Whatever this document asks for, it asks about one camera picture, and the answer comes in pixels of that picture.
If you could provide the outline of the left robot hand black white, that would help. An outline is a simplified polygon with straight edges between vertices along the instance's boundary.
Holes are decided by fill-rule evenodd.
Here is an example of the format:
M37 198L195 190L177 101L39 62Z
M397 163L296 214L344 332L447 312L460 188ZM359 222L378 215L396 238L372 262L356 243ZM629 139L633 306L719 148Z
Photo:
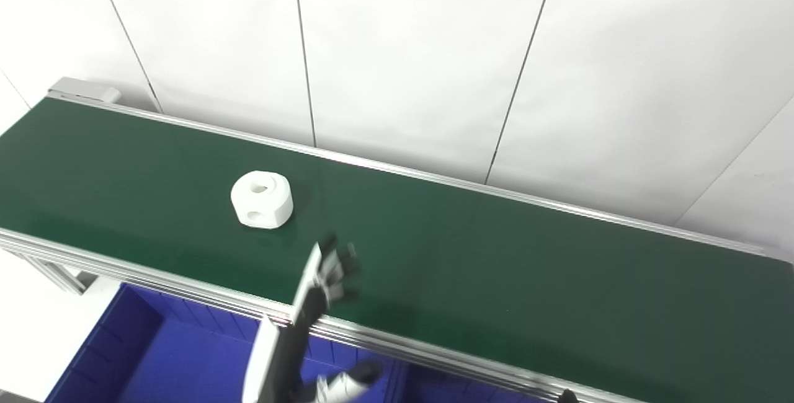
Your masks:
M284 327L259 324L244 374L243 402L351 402L383 376L383 363L363 360L314 381L301 380L310 329L336 301L346 299L345 279L359 270L354 245L338 247L334 233L312 247Z

